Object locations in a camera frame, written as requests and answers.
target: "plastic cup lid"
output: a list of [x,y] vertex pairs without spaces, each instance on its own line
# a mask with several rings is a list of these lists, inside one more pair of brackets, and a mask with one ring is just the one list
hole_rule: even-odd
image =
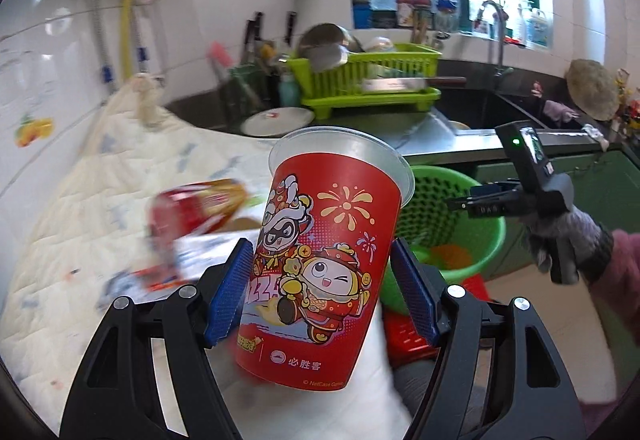
[[401,207],[414,195],[414,172],[398,151],[369,134],[345,127],[305,127],[284,136],[274,145],[269,155],[271,174],[275,174],[285,160],[307,153],[349,156],[380,169],[398,186]]

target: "white quilted cloth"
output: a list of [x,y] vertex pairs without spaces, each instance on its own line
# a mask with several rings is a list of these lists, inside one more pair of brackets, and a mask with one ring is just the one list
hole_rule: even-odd
[[[194,128],[163,109],[145,129],[136,94],[123,87],[103,109],[74,169],[34,227],[0,319],[0,355],[20,390],[57,432],[68,390],[102,314],[96,305],[116,272],[145,267],[146,207],[169,187],[232,177],[250,189],[271,182],[272,142]],[[163,348],[154,343],[158,388],[170,428],[185,433]],[[401,439],[410,418],[393,390],[380,311],[353,376],[315,393],[242,378],[230,349],[208,352],[246,440]]]

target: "blue gripper pad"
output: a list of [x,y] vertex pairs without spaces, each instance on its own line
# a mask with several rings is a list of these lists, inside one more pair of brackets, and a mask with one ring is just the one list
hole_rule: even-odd
[[441,317],[442,310],[440,308],[440,299],[436,299],[437,290],[432,288],[430,293],[418,272],[418,266],[423,268],[425,266],[421,266],[418,263],[404,239],[396,239],[391,244],[390,258],[391,270],[396,277],[396,281],[398,281],[406,306],[409,308],[415,330],[431,346],[438,346],[440,342],[438,320]]
[[207,346],[215,346],[220,339],[226,338],[231,324],[237,321],[238,309],[242,305],[244,289],[249,283],[254,246],[247,239],[238,240],[226,263],[212,268],[220,268],[222,281],[209,305],[207,329],[204,340]]

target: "faucet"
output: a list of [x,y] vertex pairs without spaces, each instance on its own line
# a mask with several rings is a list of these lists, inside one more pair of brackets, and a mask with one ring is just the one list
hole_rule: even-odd
[[497,90],[500,87],[500,83],[510,73],[513,73],[513,68],[505,68],[504,67],[504,35],[506,33],[506,20],[504,19],[504,9],[500,4],[495,1],[487,0],[482,3],[482,6],[478,9],[478,15],[476,16],[476,20],[474,22],[474,26],[478,26],[480,21],[482,20],[482,16],[484,15],[484,8],[487,5],[491,5],[495,8],[495,12],[497,13],[497,23],[498,23],[498,67],[495,69],[494,73],[494,90]]

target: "countertop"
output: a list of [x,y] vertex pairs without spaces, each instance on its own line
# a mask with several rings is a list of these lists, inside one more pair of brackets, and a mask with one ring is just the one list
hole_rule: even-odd
[[[371,134],[402,153],[412,165],[443,165],[463,162],[495,161],[506,158],[493,129],[460,130],[436,108],[428,113],[382,113],[358,110],[316,125],[349,127]],[[550,157],[602,152],[600,144],[583,131],[538,129]],[[622,150],[640,168],[640,157],[617,134],[609,150]]]

